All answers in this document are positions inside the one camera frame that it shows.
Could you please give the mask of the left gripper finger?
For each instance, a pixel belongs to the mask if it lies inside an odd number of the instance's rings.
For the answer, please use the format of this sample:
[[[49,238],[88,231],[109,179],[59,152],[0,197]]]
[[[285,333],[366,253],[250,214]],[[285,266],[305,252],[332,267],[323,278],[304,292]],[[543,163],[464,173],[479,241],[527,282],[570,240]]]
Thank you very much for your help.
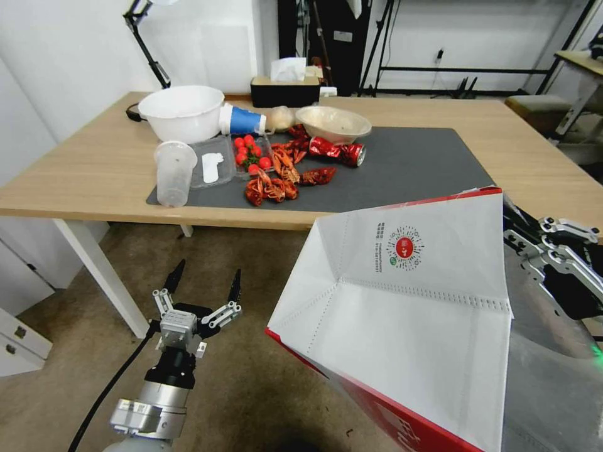
[[[201,324],[210,329],[223,328],[242,313],[239,304],[241,296],[241,269],[237,269],[232,280],[226,304],[210,312],[201,319]]]
[[[182,278],[185,268],[185,259],[182,259],[177,266],[170,272],[161,289],[152,291],[151,296],[158,308],[160,318],[162,319],[169,311],[173,310],[172,295],[177,290],[177,287]]]

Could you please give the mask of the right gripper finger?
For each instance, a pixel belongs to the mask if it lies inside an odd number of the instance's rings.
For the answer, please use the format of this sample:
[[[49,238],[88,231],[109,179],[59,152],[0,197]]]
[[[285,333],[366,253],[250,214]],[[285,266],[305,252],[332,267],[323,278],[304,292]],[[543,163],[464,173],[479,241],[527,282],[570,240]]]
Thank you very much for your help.
[[[599,230],[588,228],[565,218],[536,219],[503,194],[503,230],[512,230],[537,244],[543,236],[551,240],[577,240],[582,244],[599,244]]]
[[[505,230],[503,237],[505,243],[519,256],[520,266],[546,294],[552,293],[549,287],[551,281],[545,276],[546,266],[559,274],[575,277],[591,294],[602,294],[602,278],[569,246],[553,244],[545,236],[541,238],[541,242],[534,244],[511,229]]]

